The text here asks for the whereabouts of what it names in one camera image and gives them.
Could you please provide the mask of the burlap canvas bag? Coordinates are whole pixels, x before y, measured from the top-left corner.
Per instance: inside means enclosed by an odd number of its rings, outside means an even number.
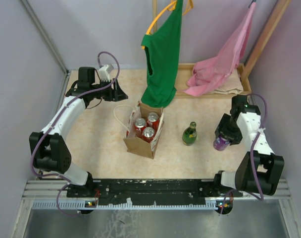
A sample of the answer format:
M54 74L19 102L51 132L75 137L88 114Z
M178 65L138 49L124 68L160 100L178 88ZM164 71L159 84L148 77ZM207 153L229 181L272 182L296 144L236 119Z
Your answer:
M152 108L139 102L136 106L126 105L132 112L127 124L124 143L127 152L153 159L164 125L163 108Z

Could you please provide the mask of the red cola can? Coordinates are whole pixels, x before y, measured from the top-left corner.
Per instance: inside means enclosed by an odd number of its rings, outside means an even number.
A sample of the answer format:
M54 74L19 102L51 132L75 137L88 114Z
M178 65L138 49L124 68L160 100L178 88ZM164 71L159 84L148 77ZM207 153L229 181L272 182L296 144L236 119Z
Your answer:
M158 130L160 117L157 113L151 112L147 117L147 124L149 127L153 128L155 131Z
M147 127L147 122L145 121L144 118L137 118L134 122L134 128L136 132L136 136L138 138L143 137L143 131Z

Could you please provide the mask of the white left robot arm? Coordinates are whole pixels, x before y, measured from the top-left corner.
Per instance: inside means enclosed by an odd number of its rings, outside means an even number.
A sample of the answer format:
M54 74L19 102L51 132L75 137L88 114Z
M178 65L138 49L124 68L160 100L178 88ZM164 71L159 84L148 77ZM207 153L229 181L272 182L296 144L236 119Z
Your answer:
M46 171L47 176L58 176L72 185L83 196L91 196L95 184L89 173L72 162L66 138L74 122L93 99L118 102L128 99L120 88L117 78L110 78L113 66L106 64L99 69L80 67L78 79L67 91L62 106L52 120L40 132L29 136L32 173Z

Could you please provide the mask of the orange-red soda can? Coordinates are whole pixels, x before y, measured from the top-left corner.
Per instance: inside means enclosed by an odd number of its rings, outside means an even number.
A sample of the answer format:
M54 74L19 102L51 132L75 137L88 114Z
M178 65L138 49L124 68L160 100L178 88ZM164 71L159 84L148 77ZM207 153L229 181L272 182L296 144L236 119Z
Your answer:
M155 130L152 127L146 127L143 130L142 138L145 142L151 143L155 136Z

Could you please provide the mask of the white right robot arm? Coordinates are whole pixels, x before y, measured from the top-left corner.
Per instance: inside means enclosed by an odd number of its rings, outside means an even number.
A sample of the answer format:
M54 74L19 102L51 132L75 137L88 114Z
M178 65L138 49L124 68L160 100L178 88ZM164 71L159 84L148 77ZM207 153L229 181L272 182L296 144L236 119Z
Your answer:
M243 143L247 151L236 171L219 171L215 175L213 190L217 195L225 196L232 189L263 200L264 196L275 193L284 159L276 155L267 142L266 119L267 113L249 104L246 95L231 99L229 114L222 116L215 130L213 147L223 151L227 146Z

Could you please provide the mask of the purple soda can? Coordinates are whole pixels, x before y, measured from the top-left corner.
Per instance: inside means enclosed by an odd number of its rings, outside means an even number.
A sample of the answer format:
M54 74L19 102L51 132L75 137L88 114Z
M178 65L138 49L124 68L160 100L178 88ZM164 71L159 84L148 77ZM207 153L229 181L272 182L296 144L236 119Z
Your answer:
M217 136L213 142L213 147L217 150L217 151L224 151L227 146L230 144L230 140L222 137L221 135Z

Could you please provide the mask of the green glass bottle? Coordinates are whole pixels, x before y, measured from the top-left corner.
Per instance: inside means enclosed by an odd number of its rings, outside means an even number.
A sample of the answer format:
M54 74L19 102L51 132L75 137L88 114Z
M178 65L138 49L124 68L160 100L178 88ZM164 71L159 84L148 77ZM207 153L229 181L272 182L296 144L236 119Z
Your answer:
M191 146L194 144L197 138L197 124L192 121L187 129L183 132L182 140L186 146Z

